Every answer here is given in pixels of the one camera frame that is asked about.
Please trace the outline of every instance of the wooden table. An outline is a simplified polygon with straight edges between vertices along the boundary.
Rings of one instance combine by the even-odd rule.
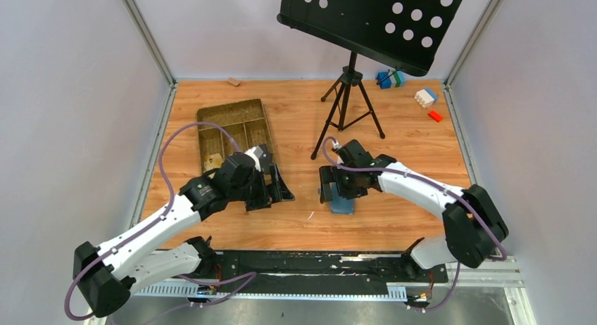
[[[261,98],[282,178],[296,200],[253,212],[245,212],[243,203],[230,203],[226,210],[182,232],[163,247],[173,248],[188,238],[211,235],[215,249],[403,250],[421,236],[441,233],[441,221],[430,213],[375,190],[356,201],[353,216],[333,215],[327,205],[319,203],[318,169],[326,161],[321,153],[314,161],[309,156],[333,103],[333,94],[325,103],[320,101],[332,83],[250,81],[235,88],[224,81],[181,82],[165,135],[195,122],[199,108]],[[406,87],[397,89],[379,89],[373,81],[364,83],[386,139],[379,138],[371,117],[344,132],[330,127],[328,135],[341,144],[357,139],[374,157],[385,153],[439,181],[470,185],[438,81],[408,81]],[[443,115],[440,123],[429,118],[429,110],[413,99],[415,92],[425,87],[439,95],[432,109]],[[352,91],[346,121],[366,110],[360,92]],[[164,165],[176,191],[199,175],[198,146],[197,131],[188,129],[166,151]],[[168,190],[156,169],[143,216],[149,216],[167,200]]]

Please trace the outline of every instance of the white wall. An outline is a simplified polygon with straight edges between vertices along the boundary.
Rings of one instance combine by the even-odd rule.
[[[0,0],[0,29],[0,324],[68,324],[73,251],[130,221],[168,87],[121,0]]]
[[[136,0],[176,78],[336,79],[349,52],[276,21],[281,0]],[[489,0],[463,0],[425,77],[447,77]],[[366,78],[386,70],[360,57]]]
[[[541,325],[597,315],[596,17],[594,0],[504,0],[453,87]]]

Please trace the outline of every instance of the floor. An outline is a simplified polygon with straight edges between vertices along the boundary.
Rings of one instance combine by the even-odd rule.
[[[226,82],[181,82],[178,86],[166,136],[195,122],[199,108],[250,98],[261,98],[275,145],[282,177],[296,196],[294,202],[247,213],[242,203],[231,203],[222,212],[177,235],[164,248],[173,248],[195,236],[213,236],[216,249],[278,250],[403,250],[422,236],[436,236],[442,223],[430,213],[402,198],[370,192],[356,201],[354,216],[332,215],[319,203],[318,168],[326,165],[319,154],[309,158],[332,106],[321,96],[333,81],[248,81],[239,87]],[[393,156],[411,169],[457,186],[470,181],[450,120],[439,81],[408,81],[403,88],[379,89],[364,81],[386,139],[379,138],[371,117],[343,132],[330,127],[328,135],[341,143],[357,139],[372,155]],[[429,87],[439,95],[431,109],[443,115],[437,123],[413,99],[416,91]],[[366,112],[360,92],[353,89],[347,122]],[[188,129],[170,145],[164,156],[166,172],[175,190],[199,176],[197,131]],[[168,190],[155,171],[146,199],[144,217],[161,207]]]
[[[441,300],[447,288],[436,287]],[[113,324],[141,324],[179,305],[183,298],[132,297]],[[304,324],[459,324],[514,325],[503,288],[457,288],[447,306],[418,314],[399,302],[233,299],[220,305],[182,307],[152,324],[304,325]]]

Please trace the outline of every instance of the cardboard tray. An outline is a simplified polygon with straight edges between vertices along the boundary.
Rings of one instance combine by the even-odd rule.
[[[221,106],[201,108],[197,111],[197,122],[212,122],[224,128],[245,151],[252,146],[266,144],[274,155],[268,120],[265,109],[258,98]],[[205,172],[212,167],[219,167],[221,160],[234,152],[230,140],[218,129],[200,126],[199,129],[199,165]]]

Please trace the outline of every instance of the red toy block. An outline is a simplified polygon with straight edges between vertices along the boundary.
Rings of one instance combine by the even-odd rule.
[[[429,112],[429,117],[435,120],[435,122],[440,122],[444,119],[440,114],[438,114],[435,110]]]

